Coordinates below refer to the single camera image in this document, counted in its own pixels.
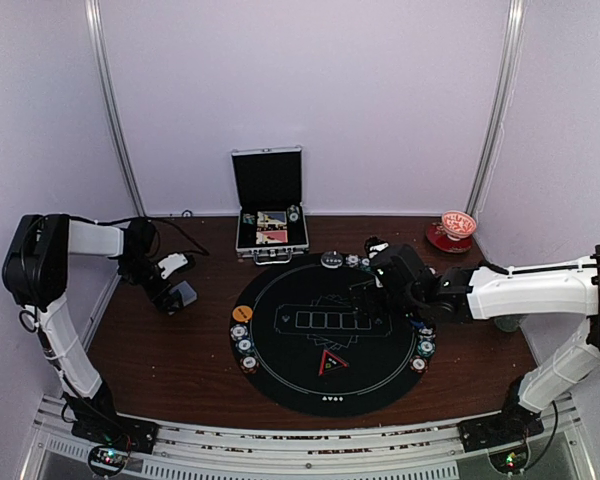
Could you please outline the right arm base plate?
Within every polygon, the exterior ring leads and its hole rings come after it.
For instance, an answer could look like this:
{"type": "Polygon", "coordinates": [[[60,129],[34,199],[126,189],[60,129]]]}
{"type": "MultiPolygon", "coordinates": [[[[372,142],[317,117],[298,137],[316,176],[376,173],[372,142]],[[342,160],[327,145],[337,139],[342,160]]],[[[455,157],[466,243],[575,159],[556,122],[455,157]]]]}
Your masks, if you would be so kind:
{"type": "Polygon", "coordinates": [[[457,427],[465,452],[522,442],[529,436],[544,432],[543,423],[536,413],[500,412],[461,421],[457,427]]]}

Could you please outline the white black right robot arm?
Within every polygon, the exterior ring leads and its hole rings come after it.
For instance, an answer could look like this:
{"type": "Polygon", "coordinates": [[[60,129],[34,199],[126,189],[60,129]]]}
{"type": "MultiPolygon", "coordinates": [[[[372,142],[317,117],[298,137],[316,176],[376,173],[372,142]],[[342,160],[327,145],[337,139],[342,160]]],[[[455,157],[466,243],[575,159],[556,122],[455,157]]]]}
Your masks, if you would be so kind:
{"type": "Polygon", "coordinates": [[[426,326],[473,321],[568,321],[558,345],[534,370],[509,386],[499,413],[465,420],[467,449],[510,442],[542,430],[541,413],[600,367],[600,244],[575,260],[526,267],[482,262],[435,274],[414,248],[378,237],[365,243],[372,274],[399,315],[426,326]]]}

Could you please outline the orange big blind button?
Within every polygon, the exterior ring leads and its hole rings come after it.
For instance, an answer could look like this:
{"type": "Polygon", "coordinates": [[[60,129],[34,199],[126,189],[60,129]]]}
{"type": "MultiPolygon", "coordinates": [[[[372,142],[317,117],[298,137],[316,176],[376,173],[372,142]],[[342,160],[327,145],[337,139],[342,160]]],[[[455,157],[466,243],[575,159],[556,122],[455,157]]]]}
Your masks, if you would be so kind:
{"type": "Polygon", "coordinates": [[[248,305],[236,306],[232,311],[232,319],[238,323],[248,323],[253,318],[253,309],[248,305]]]}

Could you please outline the blue patterned card deck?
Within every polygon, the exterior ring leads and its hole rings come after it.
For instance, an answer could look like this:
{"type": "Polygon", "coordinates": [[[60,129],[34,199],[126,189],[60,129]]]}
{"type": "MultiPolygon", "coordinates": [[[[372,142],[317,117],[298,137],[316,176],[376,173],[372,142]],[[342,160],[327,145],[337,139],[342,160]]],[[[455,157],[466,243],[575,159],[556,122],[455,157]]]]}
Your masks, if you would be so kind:
{"type": "Polygon", "coordinates": [[[178,309],[184,309],[198,299],[196,290],[187,281],[181,281],[174,286],[171,293],[176,299],[176,306],[178,309]]]}

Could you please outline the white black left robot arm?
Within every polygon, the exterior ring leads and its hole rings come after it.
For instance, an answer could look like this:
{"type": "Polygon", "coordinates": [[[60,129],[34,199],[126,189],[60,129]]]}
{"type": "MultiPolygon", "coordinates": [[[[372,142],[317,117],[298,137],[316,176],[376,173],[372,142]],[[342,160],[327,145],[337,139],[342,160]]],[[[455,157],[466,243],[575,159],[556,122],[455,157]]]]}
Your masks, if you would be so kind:
{"type": "Polygon", "coordinates": [[[8,247],[2,281],[20,307],[22,326],[35,334],[55,369],[75,426],[87,429],[103,444],[132,432],[117,413],[113,395],[88,359],[68,307],[69,258],[95,256],[116,262],[118,276],[139,286],[161,313],[174,314],[195,298],[187,282],[170,278],[192,268],[195,256],[207,255],[201,245],[155,260],[156,219],[132,217],[113,222],[69,214],[23,216],[8,247]]]}

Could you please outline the blue chips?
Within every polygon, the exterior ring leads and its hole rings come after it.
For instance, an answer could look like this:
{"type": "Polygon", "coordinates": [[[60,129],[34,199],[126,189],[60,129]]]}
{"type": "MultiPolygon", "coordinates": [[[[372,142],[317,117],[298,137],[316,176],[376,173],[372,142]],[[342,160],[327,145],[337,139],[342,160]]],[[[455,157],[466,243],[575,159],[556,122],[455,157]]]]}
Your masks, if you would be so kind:
{"type": "Polygon", "coordinates": [[[436,330],[434,328],[423,327],[418,330],[420,340],[433,341],[436,338],[436,330]]]}
{"type": "Polygon", "coordinates": [[[349,254],[346,256],[345,263],[350,268],[357,268],[360,265],[360,257],[357,254],[349,254]]]}
{"type": "Polygon", "coordinates": [[[249,336],[248,328],[243,324],[236,324],[230,328],[230,337],[234,342],[238,342],[249,336]]]}

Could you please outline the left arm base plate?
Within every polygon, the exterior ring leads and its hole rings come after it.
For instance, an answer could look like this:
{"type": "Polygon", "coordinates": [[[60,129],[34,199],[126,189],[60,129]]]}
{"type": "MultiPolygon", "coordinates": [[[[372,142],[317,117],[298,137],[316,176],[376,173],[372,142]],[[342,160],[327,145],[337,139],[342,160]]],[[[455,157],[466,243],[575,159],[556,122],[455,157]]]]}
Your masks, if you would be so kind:
{"type": "Polygon", "coordinates": [[[159,426],[155,422],[120,417],[118,426],[104,420],[78,420],[72,425],[71,433],[78,438],[112,446],[117,450],[151,454],[158,430],[159,426]]]}

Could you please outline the orange chips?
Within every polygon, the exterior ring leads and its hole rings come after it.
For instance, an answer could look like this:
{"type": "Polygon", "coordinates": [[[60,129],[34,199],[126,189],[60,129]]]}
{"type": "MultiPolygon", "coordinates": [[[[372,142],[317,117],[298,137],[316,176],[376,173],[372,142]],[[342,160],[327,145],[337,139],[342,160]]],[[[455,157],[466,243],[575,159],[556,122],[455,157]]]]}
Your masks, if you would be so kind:
{"type": "Polygon", "coordinates": [[[254,374],[259,368],[259,361],[255,356],[247,355],[240,359],[241,370],[245,374],[254,374]]]}
{"type": "Polygon", "coordinates": [[[428,371],[429,363],[426,357],[414,355],[409,360],[410,369],[417,374],[424,374],[428,371]]]}

